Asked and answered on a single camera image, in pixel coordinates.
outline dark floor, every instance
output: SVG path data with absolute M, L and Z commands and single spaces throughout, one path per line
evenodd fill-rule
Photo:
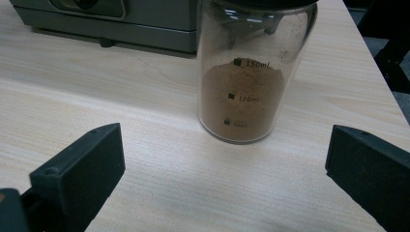
M 366 11 L 350 9 L 349 12 L 352 15 L 352 18 L 355 21 L 356 25 L 358 25 Z M 368 50 L 370 51 L 371 55 L 373 55 L 373 57 L 388 42 L 388 40 L 368 38 L 368 37 L 364 37 L 364 40 L 368 47 Z M 404 60 L 400 63 L 400 66 L 410 81 L 410 52 L 408 52 L 407 55 L 404 57 Z M 406 117 L 407 122 L 410 125 L 410 94 L 404 94 L 404 93 L 399 93 L 399 92 L 392 92 L 392 93 L 395 96 L 395 100 L 397 101 L 398 105 L 401 108 L 401 111 L 403 111 L 403 114 Z

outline container lid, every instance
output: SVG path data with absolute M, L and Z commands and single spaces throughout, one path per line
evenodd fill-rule
M 224 0 L 238 5 L 252 8 L 292 9 L 300 8 L 317 2 L 318 0 Z

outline light wood surface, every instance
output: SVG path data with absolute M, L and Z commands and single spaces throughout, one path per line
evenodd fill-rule
M 197 62 L 32 31 L 0 0 L 0 188 L 121 123 L 127 170 L 87 231 L 383 231 L 326 176 L 332 126 L 410 151 L 410 129 L 341 0 L 321 0 L 274 131 L 221 142 L 197 119 Z

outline coffee grounds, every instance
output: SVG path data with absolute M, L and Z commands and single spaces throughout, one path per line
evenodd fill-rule
M 236 142 L 270 132 L 284 89 L 281 71 L 237 58 L 212 67 L 201 81 L 200 118 L 210 132 Z

